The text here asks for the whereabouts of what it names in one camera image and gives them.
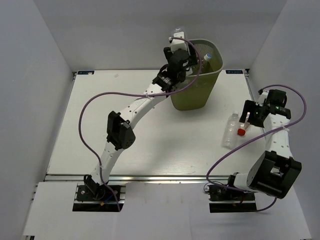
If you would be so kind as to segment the clear bottle blue logo cap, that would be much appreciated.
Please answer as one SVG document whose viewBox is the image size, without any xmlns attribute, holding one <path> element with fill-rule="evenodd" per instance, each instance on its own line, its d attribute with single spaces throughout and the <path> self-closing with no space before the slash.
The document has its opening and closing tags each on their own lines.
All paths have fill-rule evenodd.
<svg viewBox="0 0 320 240">
<path fill-rule="evenodd" d="M 202 60 L 202 65 L 201 65 L 201 74 L 207 74 L 211 73 L 213 68 L 211 66 L 211 58 L 212 56 L 207 53 Z"/>
</svg>

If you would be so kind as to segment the tall clear plastic bottle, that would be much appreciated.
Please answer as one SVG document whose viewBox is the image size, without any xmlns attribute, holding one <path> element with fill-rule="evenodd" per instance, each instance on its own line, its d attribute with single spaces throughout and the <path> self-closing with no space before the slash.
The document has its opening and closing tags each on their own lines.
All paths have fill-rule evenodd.
<svg viewBox="0 0 320 240">
<path fill-rule="evenodd" d="M 222 138 L 222 146 L 227 149 L 234 149 L 237 143 L 237 132 L 239 129 L 239 113 L 234 111 L 226 122 Z"/>
</svg>

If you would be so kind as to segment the red-capped clear plastic bottle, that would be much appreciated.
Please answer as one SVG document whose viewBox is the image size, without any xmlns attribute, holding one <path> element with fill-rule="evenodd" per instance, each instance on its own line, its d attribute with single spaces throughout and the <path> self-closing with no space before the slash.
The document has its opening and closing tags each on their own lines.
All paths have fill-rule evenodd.
<svg viewBox="0 0 320 240">
<path fill-rule="evenodd" d="M 239 128 L 237 130 L 237 135 L 238 136 L 245 136 L 248 128 L 250 127 L 250 123 L 248 122 L 248 119 L 249 119 L 249 116 L 250 116 L 250 113 L 248 112 L 247 115 L 246 115 L 246 118 L 245 118 L 245 122 L 244 123 L 239 123 Z"/>
</svg>

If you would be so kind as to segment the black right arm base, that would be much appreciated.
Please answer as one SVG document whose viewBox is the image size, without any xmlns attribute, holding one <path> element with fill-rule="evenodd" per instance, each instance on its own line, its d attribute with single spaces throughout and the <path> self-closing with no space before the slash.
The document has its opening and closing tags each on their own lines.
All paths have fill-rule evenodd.
<svg viewBox="0 0 320 240">
<path fill-rule="evenodd" d="M 254 193 L 233 191 L 208 183 L 203 191 L 208 194 L 210 213 L 250 213 L 257 210 Z"/>
</svg>

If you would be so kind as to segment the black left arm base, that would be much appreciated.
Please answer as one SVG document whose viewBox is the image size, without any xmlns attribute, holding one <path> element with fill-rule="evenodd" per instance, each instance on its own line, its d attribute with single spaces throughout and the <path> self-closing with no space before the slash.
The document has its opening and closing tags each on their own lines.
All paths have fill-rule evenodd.
<svg viewBox="0 0 320 240">
<path fill-rule="evenodd" d="M 110 188 L 116 197 L 105 185 L 95 183 L 91 175 L 84 175 L 83 184 L 76 188 L 72 211 L 101 213 L 121 211 L 124 205 L 125 187 L 111 185 Z"/>
</svg>

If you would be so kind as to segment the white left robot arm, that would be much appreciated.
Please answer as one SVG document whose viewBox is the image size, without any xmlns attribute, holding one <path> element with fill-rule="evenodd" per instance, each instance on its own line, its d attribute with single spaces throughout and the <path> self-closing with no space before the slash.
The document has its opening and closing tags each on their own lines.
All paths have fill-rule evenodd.
<svg viewBox="0 0 320 240">
<path fill-rule="evenodd" d="M 123 110 L 108 114 L 104 151 L 98 156 L 98 166 L 84 177 L 88 193 L 96 200 L 112 191 L 107 186 L 111 170 L 120 154 L 134 143 L 137 123 L 169 95 L 179 92 L 178 87 L 185 81 L 187 71 L 198 62 L 197 51 L 191 45 L 187 50 L 173 51 L 166 47 L 163 51 L 168 63 L 159 70 L 144 94 L 137 95 L 134 102 Z"/>
</svg>

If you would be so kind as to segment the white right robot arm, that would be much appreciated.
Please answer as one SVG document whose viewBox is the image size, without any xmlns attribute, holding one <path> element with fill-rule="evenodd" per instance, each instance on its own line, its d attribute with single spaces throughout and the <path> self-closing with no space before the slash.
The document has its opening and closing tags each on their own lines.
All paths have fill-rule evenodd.
<svg viewBox="0 0 320 240">
<path fill-rule="evenodd" d="M 233 200 L 244 191 L 283 199 L 302 170 L 302 164 L 293 158 L 285 129 L 291 119 L 291 111 L 285 107 L 286 92 L 271 89 L 259 94 L 257 102 L 245 101 L 239 121 L 264 129 L 265 151 L 248 173 L 230 175 L 225 192 Z"/>
</svg>

